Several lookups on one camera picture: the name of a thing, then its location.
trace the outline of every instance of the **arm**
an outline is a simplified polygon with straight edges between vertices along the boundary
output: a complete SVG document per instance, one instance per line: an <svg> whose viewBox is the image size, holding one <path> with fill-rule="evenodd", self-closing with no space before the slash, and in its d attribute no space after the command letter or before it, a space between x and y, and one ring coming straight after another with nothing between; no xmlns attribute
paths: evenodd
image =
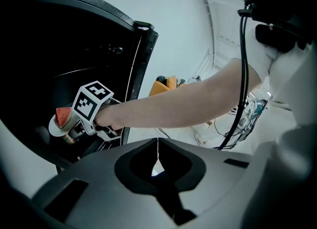
<svg viewBox="0 0 317 229"><path fill-rule="evenodd" d="M260 83L249 68L249 91ZM123 127L178 128L214 119L238 104L241 86L241 61L233 59L209 79L144 99L112 105L98 112L96 123Z"/></svg>

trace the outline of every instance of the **white sleeve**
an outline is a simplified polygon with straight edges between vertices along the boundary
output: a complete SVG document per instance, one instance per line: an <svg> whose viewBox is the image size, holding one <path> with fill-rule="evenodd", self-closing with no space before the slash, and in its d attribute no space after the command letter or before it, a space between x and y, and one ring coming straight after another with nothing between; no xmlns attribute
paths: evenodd
<svg viewBox="0 0 317 229"><path fill-rule="evenodd" d="M276 49L259 43L256 39L255 28L253 28L246 33L246 50L248 65L255 70L263 83L269 74L273 60L276 58L277 51L274 51ZM241 59L240 48L235 52L233 58Z"/></svg>

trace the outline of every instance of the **red object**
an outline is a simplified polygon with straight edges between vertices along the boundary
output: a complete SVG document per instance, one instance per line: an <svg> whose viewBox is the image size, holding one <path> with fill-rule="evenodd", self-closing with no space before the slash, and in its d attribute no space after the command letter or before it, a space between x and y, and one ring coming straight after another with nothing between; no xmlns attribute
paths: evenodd
<svg viewBox="0 0 317 229"><path fill-rule="evenodd" d="M71 118L71 108L57 108L55 113L56 124L63 128Z"/></svg>

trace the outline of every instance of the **hand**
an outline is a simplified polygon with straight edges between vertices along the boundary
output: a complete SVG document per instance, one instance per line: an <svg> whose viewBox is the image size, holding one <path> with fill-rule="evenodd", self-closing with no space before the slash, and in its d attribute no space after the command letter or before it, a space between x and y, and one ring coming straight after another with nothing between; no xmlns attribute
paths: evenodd
<svg viewBox="0 0 317 229"><path fill-rule="evenodd" d="M95 123L102 127L111 126L115 131L124 127L115 118L115 105L110 105L99 110L95 117Z"/></svg>

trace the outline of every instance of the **white wall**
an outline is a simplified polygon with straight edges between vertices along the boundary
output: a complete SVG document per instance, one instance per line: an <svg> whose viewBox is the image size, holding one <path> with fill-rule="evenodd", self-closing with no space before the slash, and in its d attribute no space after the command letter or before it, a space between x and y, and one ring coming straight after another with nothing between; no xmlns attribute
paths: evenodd
<svg viewBox="0 0 317 229"><path fill-rule="evenodd" d="M0 120L0 164L9 184L32 197L57 175L56 166L23 145Z"/></svg>
<svg viewBox="0 0 317 229"><path fill-rule="evenodd" d="M176 75L188 80L212 46L210 24L202 0L105 1L134 20L152 23L159 34L139 98L149 95L159 75Z"/></svg>

